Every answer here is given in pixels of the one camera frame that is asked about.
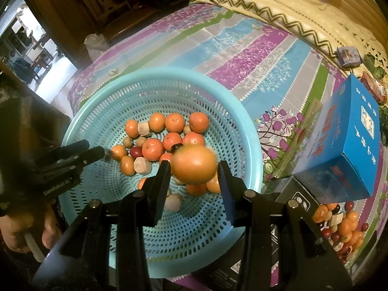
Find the person's left hand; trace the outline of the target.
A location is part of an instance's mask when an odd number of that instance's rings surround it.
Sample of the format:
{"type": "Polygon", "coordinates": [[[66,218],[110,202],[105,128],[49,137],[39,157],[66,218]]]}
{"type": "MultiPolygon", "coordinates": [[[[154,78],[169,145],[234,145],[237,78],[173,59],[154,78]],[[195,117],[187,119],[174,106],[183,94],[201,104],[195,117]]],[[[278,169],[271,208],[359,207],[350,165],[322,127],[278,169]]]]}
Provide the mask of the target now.
{"type": "Polygon", "coordinates": [[[48,202],[33,203],[11,210],[1,217],[1,234],[11,251],[25,254],[30,251],[24,234],[35,233],[43,246],[52,249],[62,231],[53,210],[55,199],[48,202]]]}

